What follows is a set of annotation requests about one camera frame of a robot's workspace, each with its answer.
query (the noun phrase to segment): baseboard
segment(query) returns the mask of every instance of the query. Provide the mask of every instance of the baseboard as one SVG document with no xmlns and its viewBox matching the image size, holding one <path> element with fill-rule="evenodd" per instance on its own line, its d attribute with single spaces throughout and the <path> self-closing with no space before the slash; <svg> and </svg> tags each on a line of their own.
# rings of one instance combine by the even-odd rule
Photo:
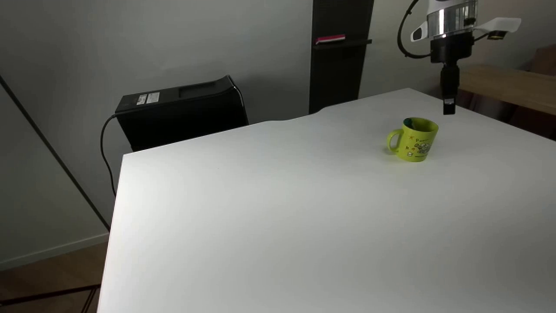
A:
<svg viewBox="0 0 556 313">
<path fill-rule="evenodd" d="M 108 233 L 100 234 L 97 236 L 93 236 L 90 238 L 85 238 L 79 241 L 74 241 L 66 244 L 62 244 L 57 247 L 53 247 L 50 249 L 30 253 L 28 255 L 24 255 L 21 257 L 11 258 L 6 261 L 0 262 L 0 271 L 7 270 L 9 268 L 22 266 L 25 264 L 37 262 L 40 260 L 44 260 L 45 258 L 50 258 L 58 255 L 62 255 L 64 253 L 72 252 L 75 250 L 87 248 L 94 246 L 96 244 L 107 242 L 108 241 Z"/>
</svg>

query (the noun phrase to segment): wooden table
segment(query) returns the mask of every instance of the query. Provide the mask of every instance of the wooden table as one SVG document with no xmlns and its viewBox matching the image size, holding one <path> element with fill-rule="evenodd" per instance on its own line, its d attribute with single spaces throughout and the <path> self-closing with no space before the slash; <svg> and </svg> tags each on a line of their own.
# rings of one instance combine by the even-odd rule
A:
<svg viewBox="0 0 556 313">
<path fill-rule="evenodd" d="M 556 115 L 556 77 L 474 65 L 461 70 L 461 90 Z"/>
<path fill-rule="evenodd" d="M 411 89 L 126 154 L 98 312 L 556 312 L 555 156 Z"/>
</svg>

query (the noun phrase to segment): pink object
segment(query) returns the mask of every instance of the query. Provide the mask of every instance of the pink object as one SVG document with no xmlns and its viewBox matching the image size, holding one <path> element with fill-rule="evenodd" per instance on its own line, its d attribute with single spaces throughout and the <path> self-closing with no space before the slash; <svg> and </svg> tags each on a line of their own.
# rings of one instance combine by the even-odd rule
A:
<svg viewBox="0 0 556 313">
<path fill-rule="evenodd" d="M 342 40 L 345 40 L 345 39 L 346 39 L 346 35 L 325 36 L 325 37 L 317 38 L 315 40 L 315 44 L 318 45 L 320 43 L 342 41 Z"/>
</svg>

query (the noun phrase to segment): gray wall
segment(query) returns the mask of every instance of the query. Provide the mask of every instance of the gray wall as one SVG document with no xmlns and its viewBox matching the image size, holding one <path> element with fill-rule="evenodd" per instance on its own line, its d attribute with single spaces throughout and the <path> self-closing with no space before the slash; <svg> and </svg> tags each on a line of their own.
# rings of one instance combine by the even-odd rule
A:
<svg viewBox="0 0 556 313">
<path fill-rule="evenodd" d="M 406 58 L 398 50 L 396 35 L 410 1 L 375 0 L 368 45 L 361 78 L 360 97 L 410 87 L 438 95 L 442 65 L 428 59 Z M 426 20 L 428 1 L 421 0 L 404 27 L 403 40 L 413 53 L 429 52 L 429 40 L 411 43 L 409 34 Z M 504 67 L 526 67 L 535 50 L 556 43 L 556 2 L 552 0 L 506 1 L 479 0 L 479 24 L 495 17 L 520 17 L 520 30 L 502 41 L 481 40 L 473 47 L 473 55 L 461 66 L 486 63 Z"/>
<path fill-rule="evenodd" d="M 98 139 L 122 95 L 230 74 L 251 123 L 308 112 L 310 0 L 8 0 L 0 73 L 99 211 L 113 196 Z M 106 131 L 118 179 L 131 151 Z"/>
<path fill-rule="evenodd" d="M 0 270 L 107 239 L 60 164 L 0 87 Z"/>
</svg>

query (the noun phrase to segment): wooden floor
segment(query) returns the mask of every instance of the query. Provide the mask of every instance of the wooden floor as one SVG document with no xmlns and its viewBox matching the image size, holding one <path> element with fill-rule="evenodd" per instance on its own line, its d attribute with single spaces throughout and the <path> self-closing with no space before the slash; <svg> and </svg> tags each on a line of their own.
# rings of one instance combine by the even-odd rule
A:
<svg viewBox="0 0 556 313">
<path fill-rule="evenodd" d="M 0 299 L 32 296 L 45 292 L 100 284 L 108 243 L 66 253 L 0 272 Z M 95 293 L 87 313 L 96 312 Z M 81 312 L 89 291 L 0 307 L 0 313 Z"/>
</svg>

